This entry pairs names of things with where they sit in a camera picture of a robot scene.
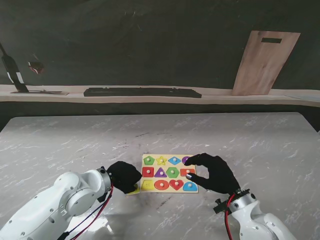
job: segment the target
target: black glove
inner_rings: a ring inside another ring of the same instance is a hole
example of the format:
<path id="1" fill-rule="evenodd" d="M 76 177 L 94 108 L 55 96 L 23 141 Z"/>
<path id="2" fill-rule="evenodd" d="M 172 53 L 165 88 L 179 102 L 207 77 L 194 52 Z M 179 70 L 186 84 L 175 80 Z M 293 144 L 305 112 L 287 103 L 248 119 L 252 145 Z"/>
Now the black glove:
<path id="1" fill-rule="evenodd" d="M 123 193 L 128 194 L 136 190 L 135 184 L 141 179 L 141 173 L 131 164 L 117 161 L 106 171 L 112 184 Z"/>
<path id="2" fill-rule="evenodd" d="M 197 154 L 189 157 L 184 165 L 203 165 L 208 168 L 209 179 L 194 173 L 188 173 L 188 175 L 191 176 L 191 178 L 188 179 L 205 189 L 230 195 L 237 189 L 240 189 L 239 183 L 228 164 L 219 156 L 211 156 L 206 153 Z"/>

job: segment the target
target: wooden cutting board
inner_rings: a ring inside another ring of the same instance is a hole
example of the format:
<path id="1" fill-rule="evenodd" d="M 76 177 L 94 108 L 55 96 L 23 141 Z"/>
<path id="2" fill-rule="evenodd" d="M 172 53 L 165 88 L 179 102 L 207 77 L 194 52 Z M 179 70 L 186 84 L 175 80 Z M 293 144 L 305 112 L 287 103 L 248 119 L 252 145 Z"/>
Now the wooden cutting board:
<path id="1" fill-rule="evenodd" d="M 299 36 L 297 32 L 252 31 L 232 95 L 267 95 Z"/>

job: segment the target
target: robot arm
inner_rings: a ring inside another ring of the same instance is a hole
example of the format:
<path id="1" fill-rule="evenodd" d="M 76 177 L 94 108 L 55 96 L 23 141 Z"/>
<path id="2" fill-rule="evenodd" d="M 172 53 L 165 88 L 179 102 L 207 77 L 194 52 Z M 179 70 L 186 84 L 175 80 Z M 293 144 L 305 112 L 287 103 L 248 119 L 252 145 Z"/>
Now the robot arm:
<path id="1" fill-rule="evenodd" d="M 239 222 L 241 240 L 297 240 L 279 218 L 260 210 L 260 201 L 249 189 L 238 191 L 228 208 L 227 201 L 216 203 L 215 213 L 228 209 Z"/>
<path id="2" fill-rule="evenodd" d="M 140 178 L 136 168 L 123 161 L 108 170 L 66 172 L 9 219 L 0 230 L 0 240 L 64 239 L 72 217 L 85 213 L 96 200 L 104 202 L 111 184 L 126 194 L 135 190 Z"/>
<path id="3" fill-rule="evenodd" d="M 190 157 L 186 162 L 189 165 L 203 165 L 208 168 L 209 179 L 188 173 L 187 179 L 221 194 L 234 195 L 227 207 L 227 200 L 214 208 L 216 213 L 231 212 L 231 215 L 240 223 L 241 240 L 297 240 L 279 218 L 271 213 L 260 210 L 260 201 L 256 200 L 250 190 L 240 190 L 238 181 L 227 163 L 219 156 L 210 156 L 206 153 Z"/>

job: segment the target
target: puzzle piece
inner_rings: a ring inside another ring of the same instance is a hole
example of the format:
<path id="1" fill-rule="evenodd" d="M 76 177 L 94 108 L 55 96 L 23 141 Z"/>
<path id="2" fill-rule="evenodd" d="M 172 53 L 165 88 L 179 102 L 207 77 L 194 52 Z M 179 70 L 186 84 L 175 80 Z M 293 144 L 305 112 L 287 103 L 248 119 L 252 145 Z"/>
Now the puzzle piece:
<path id="1" fill-rule="evenodd" d="M 184 157 L 182 158 L 182 163 L 185 164 L 186 161 L 188 160 L 188 158 L 190 158 L 190 156 L 184 156 Z"/>
<path id="2" fill-rule="evenodd" d="M 144 166 L 142 168 L 142 177 L 153 178 L 155 169 L 152 166 Z"/>
<path id="3" fill-rule="evenodd" d="M 145 165 L 153 165 L 155 159 L 152 156 L 147 156 L 143 159 Z"/>
<path id="4" fill-rule="evenodd" d="M 181 177 L 185 177 L 187 174 L 192 173 L 195 174 L 196 170 L 191 169 L 191 168 L 181 168 L 180 169 L 180 175 Z"/>
<path id="5" fill-rule="evenodd" d="M 169 183 L 166 180 L 158 180 L 154 183 L 154 187 L 163 191 L 169 188 Z"/>
<path id="6" fill-rule="evenodd" d="M 188 181 L 183 185 L 183 191 L 196 192 L 198 188 L 192 181 Z"/>
<path id="7" fill-rule="evenodd" d="M 168 167 L 166 174 L 168 175 L 169 178 L 174 179 L 178 177 L 179 170 L 176 167 L 171 166 L 171 167 Z"/>
<path id="8" fill-rule="evenodd" d="M 127 195 L 134 195 L 134 194 L 140 193 L 140 188 L 139 188 L 138 184 L 135 184 L 134 187 L 135 187 L 135 190 L 132 192 L 129 192 Z"/>
<path id="9" fill-rule="evenodd" d="M 150 191 L 154 190 L 154 181 L 152 180 L 144 180 L 141 186 L 141 191 Z"/>
<path id="10" fill-rule="evenodd" d="M 160 167 L 160 168 L 158 169 L 158 171 L 156 171 L 154 177 L 155 177 L 155 178 L 166 178 L 167 175 L 166 175 L 165 171 L 162 169 L 162 167 Z"/>
<path id="11" fill-rule="evenodd" d="M 183 185 L 184 185 L 184 181 L 182 180 L 171 180 L 170 182 L 170 186 L 173 187 L 175 190 L 179 190 Z"/>
<path id="12" fill-rule="evenodd" d="M 170 159 L 168 160 L 168 162 L 171 163 L 171 164 L 173 164 L 173 165 L 177 165 L 178 163 L 181 162 L 181 160 L 180 160 L 179 158 L 177 158 L 177 157 L 174 156 L 174 157 L 170 158 Z"/>
<path id="13" fill-rule="evenodd" d="M 161 156 L 161 157 L 157 158 L 156 161 L 158 162 L 158 165 L 166 165 L 167 159 L 164 158 L 163 156 Z"/>

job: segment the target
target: marble table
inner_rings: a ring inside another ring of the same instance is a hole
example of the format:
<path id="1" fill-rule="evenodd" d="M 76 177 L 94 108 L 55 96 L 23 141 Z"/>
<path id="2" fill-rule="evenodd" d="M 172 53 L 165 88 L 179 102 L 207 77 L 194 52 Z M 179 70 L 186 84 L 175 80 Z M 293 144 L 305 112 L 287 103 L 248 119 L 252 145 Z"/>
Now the marble table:
<path id="1" fill-rule="evenodd" d="M 66 171 L 119 160 L 140 170 L 143 154 L 203 152 L 226 160 L 262 211 L 278 216 L 297 239 L 320 239 L 320 136 L 298 113 L 14 118 L 0 133 L 0 226 Z M 226 196 L 201 187 L 195 194 L 115 190 L 79 239 L 227 240 L 223 214 L 213 211 L 217 198 Z M 230 218 L 230 225 L 239 239 L 239 224 Z"/>

